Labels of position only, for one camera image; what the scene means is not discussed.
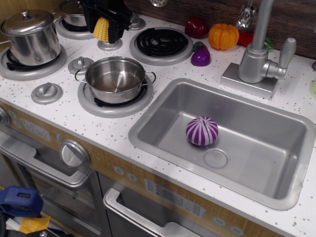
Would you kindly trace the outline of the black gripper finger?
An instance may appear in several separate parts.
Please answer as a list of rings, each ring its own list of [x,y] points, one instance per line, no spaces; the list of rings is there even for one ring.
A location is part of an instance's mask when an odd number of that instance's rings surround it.
[[[109,20],[109,27],[108,27],[108,42],[113,44],[117,42],[123,36],[125,31],[125,20],[120,19],[116,20]]]
[[[93,33],[95,26],[97,24],[97,21],[100,18],[100,15],[98,14],[97,10],[89,9],[89,8],[84,8],[83,13],[84,13],[87,29],[89,32]]]

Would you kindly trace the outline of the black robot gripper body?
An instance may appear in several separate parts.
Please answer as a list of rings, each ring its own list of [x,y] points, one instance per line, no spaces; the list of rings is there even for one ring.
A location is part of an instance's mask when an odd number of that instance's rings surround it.
[[[82,0],[83,9],[95,9],[100,17],[107,20],[125,20],[125,29],[128,30],[130,25],[130,18],[132,16],[131,10],[125,5],[122,0]]]

